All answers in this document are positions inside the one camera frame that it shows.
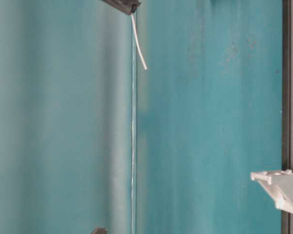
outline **teal wall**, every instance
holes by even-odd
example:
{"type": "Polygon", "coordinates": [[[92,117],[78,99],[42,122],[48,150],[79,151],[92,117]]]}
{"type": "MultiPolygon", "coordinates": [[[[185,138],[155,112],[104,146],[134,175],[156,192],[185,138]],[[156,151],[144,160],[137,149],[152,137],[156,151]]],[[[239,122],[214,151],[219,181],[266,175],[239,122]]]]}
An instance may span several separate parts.
{"type": "Polygon", "coordinates": [[[0,234],[130,233],[131,67],[103,2],[0,0],[0,234]]]}
{"type": "Polygon", "coordinates": [[[282,1],[144,1],[138,234],[280,233],[282,1]]]}
{"type": "MultiPolygon", "coordinates": [[[[280,233],[281,10],[143,1],[137,234],[280,233]]],[[[99,0],[0,0],[0,234],[130,233],[131,47],[99,0]]]]}

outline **cable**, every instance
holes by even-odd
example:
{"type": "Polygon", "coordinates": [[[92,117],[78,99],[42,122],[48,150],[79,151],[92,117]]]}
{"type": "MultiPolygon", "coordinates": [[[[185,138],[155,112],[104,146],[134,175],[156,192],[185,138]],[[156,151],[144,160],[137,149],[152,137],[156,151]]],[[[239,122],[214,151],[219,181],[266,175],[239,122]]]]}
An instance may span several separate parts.
{"type": "Polygon", "coordinates": [[[132,28],[133,28],[133,33],[135,35],[135,40],[136,40],[136,44],[137,44],[137,49],[138,49],[138,53],[142,62],[142,65],[144,67],[145,70],[147,70],[147,64],[145,61],[145,58],[143,57],[143,54],[141,52],[140,49],[140,45],[139,45],[139,40],[138,40],[138,34],[137,34],[137,27],[136,27],[136,21],[135,21],[135,17],[133,14],[131,14],[131,19],[132,19],[132,28]]]}

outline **white plastic bracket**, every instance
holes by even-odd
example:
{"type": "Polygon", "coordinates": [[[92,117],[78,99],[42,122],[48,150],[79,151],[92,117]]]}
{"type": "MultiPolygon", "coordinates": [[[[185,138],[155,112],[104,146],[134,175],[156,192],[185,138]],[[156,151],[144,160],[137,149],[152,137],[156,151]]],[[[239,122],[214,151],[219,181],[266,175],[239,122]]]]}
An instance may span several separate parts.
{"type": "Polygon", "coordinates": [[[279,210],[293,214],[293,172],[270,171],[251,172],[251,180],[256,180],[272,197],[279,210]]]}

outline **metal frame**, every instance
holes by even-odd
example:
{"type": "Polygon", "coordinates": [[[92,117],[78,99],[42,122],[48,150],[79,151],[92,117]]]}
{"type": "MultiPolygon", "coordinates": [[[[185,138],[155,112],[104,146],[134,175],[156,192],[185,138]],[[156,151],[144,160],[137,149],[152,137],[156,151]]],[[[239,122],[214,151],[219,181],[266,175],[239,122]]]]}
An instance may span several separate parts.
{"type": "MultiPolygon", "coordinates": [[[[293,0],[283,0],[282,169],[293,170],[293,0]]],[[[293,234],[293,214],[282,212],[282,234],[293,234]]]]}

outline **gray plastic piece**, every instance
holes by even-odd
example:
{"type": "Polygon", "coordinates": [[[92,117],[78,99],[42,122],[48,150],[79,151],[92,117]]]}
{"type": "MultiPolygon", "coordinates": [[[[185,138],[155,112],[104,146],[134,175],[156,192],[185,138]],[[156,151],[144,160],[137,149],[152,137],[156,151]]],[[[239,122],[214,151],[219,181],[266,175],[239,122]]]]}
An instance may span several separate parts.
{"type": "Polygon", "coordinates": [[[293,214],[293,172],[270,171],[251,172],[251,180],[256,180],[272,197],[279,210],[293,214]]]}

